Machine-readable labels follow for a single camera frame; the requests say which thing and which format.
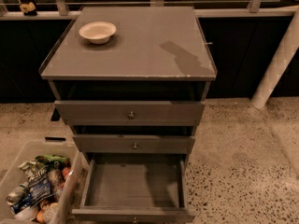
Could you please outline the grey drawer cabinet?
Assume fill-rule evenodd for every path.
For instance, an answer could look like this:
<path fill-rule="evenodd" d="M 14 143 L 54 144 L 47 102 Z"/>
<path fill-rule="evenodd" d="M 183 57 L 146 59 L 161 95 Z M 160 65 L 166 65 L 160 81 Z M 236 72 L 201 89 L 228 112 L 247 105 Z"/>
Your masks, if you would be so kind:
<path fill-rule="evenodd" d="M 117 28 L 105 44 L 92 44 L 79 35 L 82 26 L 95 21 L 110 22 Z M 201 26 L 190 7 L 85 7 L 41 70 L 56 101 L 204 104 L 216 75 Z M 195 126 L 66 125 L 74 135 L 194 138 L 199 123 Z"/>

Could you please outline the grey middle drawer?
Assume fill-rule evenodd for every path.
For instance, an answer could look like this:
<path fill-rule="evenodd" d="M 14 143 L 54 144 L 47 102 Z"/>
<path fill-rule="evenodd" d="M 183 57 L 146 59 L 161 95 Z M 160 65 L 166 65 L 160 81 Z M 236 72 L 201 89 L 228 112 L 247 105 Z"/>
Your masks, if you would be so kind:
<path fill-rule="evenodd" d="M 73 139 L 85 153 L 188 154 L 194 145 L 186 136 L 76 134 Z"/>

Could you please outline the grey drawer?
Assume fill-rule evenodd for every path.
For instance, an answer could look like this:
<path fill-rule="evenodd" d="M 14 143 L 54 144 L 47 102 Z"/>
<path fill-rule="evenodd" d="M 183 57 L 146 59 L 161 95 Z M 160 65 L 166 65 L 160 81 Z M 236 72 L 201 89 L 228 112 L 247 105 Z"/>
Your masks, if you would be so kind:
<path fill-rule="evenodd" d="M 169 101 L 56 101 L 68 125 L 195 126 L 204 105 Z"/>
<path fill-rule="evenodd" d="M 175 154 L 95 154 L 79 208 L 81 221 L 190 223 L 185 157 Z"/>
<path fill-rule="evenodd" d="M 85 153 L 188 154 L 194 145 L 186 136 L 76 134 L 73 139 Z"/>

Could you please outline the grey top drawer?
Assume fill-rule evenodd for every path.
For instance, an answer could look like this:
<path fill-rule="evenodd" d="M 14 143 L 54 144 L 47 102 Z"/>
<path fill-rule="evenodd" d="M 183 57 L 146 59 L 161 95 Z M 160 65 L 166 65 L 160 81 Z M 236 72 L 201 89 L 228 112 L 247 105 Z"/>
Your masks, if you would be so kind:
<path fill-rule="evenodd" d="M 56 101 L 68 125 L 195 126 L 204 105 L 169 101 Z"/>

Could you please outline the grey bottom drawer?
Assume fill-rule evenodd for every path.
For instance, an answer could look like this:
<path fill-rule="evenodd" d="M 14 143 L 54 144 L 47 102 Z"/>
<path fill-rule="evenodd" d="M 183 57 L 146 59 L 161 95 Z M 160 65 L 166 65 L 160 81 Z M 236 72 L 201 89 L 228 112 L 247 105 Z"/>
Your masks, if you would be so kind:
<path fill-rule="evenodd" d="M 185 157 L 175 154 L 95 154 L 79 208 L 81 221 L 190 223 Z"/>

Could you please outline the silver can in bin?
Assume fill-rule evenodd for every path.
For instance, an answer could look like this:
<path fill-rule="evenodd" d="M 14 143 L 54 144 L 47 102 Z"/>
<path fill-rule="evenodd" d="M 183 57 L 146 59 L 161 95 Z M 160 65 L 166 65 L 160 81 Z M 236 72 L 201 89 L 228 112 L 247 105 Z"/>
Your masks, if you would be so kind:
<path fill-rule="evenodd" d="M 20 202 L 25 196 L 28 191 L 29 183 L 24 181 L 23 183 L 19 184 L 14 190 L 12 190 L 6 197 L 6 202 L 8 205 L 14 205 Z"/>

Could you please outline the white paper bowl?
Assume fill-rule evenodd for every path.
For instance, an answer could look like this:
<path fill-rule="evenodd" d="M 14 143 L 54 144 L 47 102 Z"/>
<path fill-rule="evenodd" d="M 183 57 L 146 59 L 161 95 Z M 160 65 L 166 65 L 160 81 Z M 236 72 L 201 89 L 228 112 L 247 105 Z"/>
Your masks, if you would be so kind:
<path fill-rule="evenodd" d="M 79 35 L 92 44 L 105 44 L 116 33 L 114 24 L 106 21 L 95 21 L 85 24 L 79 29 Z"/>

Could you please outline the green snack bag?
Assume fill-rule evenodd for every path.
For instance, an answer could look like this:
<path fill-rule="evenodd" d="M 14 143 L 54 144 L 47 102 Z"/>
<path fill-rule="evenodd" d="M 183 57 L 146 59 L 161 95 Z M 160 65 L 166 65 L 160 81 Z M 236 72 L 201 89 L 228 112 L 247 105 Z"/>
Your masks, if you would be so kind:
<path fill-rule="evenodd" d="M 40 155 L 29 161 L 24 161 L 18 168 L 27 176 L 36 174 L 44 167 L 51 169 L 59 169 L 62 171 L 65 167 L 70 167 L 71 161 L 66 156 L 60 155 Z"/>

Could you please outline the clear plastic bin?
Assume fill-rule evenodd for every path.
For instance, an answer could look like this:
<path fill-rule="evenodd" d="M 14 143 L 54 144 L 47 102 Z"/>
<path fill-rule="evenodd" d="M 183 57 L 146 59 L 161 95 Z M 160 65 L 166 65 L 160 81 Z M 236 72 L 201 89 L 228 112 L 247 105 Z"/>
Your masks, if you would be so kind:
<path fill-rule="evenodd" d="M 0 183 L 0 224 L 67 224 L 81 169 L 72 143 L 26 144 Z"/>

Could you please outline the blue chip bag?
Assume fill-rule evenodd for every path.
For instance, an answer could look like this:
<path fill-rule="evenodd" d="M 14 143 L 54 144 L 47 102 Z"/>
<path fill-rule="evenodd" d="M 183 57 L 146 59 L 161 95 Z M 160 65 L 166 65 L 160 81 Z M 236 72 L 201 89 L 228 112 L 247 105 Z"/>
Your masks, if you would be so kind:
<path fill-rule="evenodd" d="M 27 182 L 29 186 L 26 196 L 20 202 L 10 206 L 13 214 L 18 214 L 24 208 L 35 206 L 51 195 L 47 168 L 43 168 L 36 174 L 29 176 Z"/>

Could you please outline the white diagonal pole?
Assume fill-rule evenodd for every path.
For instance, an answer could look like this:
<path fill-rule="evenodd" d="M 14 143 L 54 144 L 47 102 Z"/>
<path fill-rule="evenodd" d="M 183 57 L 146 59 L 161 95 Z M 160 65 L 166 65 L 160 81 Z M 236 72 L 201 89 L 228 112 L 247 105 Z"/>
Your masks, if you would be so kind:
<path fill-rule="evenodd" d="M 258 88 L 251 98 L 251 103 L 258 109 L 263 108 L 273 90 L 290 64 L 299 48 L 299 8 L 292 17 L 287 31 L 268 65 Z"/>

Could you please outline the yellow black object on ledge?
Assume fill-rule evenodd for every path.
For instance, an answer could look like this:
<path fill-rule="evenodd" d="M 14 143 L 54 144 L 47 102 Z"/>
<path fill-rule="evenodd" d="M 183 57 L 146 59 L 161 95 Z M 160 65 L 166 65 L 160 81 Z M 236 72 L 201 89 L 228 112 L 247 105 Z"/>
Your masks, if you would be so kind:
<path fill-rule="evenodd" d="M 36 6 L 33 2 L 21 3 L 20 10 L 24 15 L 28 15 L 28 16 L 36 16 L 37 15 Z"/>

